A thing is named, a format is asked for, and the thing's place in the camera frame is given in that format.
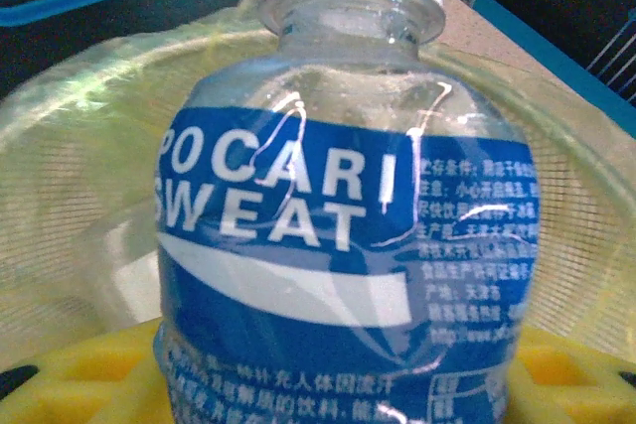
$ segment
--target plastic bottle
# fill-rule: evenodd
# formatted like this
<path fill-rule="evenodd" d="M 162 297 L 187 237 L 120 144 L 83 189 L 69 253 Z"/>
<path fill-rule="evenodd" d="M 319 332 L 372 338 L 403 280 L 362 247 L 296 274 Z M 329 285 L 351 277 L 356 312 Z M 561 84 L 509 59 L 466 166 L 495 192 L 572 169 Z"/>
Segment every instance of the plastic bottle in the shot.
<path fill-rule="evenodd" d="M 441 0 L 263 0 L 155 178 L 179 424 L 493 424 L 537 253 L 524 136 L 418 61 Z"/>

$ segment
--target blue label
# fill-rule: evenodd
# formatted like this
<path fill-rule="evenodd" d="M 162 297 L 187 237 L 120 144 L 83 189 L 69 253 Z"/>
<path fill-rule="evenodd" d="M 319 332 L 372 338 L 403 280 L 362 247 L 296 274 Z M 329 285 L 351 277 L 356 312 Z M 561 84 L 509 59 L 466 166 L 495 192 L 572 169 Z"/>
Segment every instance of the blue label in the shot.
<path fill-rule="evenodd" d="M 500 421 L 537 254 L 527 145 L 187 108 L 155 195 L 179 422 Z"/>

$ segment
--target pocari sweat logo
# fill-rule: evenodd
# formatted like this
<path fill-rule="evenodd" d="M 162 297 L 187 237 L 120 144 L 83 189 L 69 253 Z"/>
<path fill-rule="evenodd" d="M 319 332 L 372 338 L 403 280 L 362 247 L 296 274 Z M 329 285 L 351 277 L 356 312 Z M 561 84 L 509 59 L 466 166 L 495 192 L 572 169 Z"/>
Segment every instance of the pocari sweat logo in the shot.
<path fill-rule="evenodd" d="M 204 131 L 197 109 L 179 113 L 158 156 L 156 219 L 168 255 L 226 297 L 280 317 L 342 327 L 410 323 L 404 271 L 328 266 L 334 253 L 351 255 L 352 230 L 387 216 L 397 155 L 311 141 L 299 118 L 240 108 Z M 411 215 L 396 224 L 399 232 L 412 226 Z"/>

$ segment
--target countertop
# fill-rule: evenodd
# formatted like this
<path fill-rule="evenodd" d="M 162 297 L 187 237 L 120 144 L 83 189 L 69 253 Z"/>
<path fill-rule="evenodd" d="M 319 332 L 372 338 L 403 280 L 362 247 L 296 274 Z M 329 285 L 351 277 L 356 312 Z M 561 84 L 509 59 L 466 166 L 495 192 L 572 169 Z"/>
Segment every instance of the countertop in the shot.
<path fill-rule="evenodd" d="M 538 74 L 571 91 L 551 71 L 461 0 L 444 0 L 444 11 L 446 27 L 435 42 Z"/>

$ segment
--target yellow plastic mesh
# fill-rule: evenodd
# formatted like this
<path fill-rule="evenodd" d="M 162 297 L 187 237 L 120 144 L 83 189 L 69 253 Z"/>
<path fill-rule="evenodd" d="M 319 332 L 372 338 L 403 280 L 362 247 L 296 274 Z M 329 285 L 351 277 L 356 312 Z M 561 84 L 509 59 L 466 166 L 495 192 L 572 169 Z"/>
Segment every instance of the yellow plastic mesh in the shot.
<path fill-rule="evenodd" d="M 121 250 L 97 261 L 84 234 L 151 201 L 159 140 L 199 78 L 274 49 L 255 1 L 93 47 L 0 104 L 0 367 L 134 323 L 106 317 L 107 287 L 95 284 Z M 529 323 L 636 361 L 634 140 L 528 73 L 444 46 L 422 57 L 481 89 L 529 137 L 543 194 Z M 154 243 L 146 229 L 125 234 Z"/>

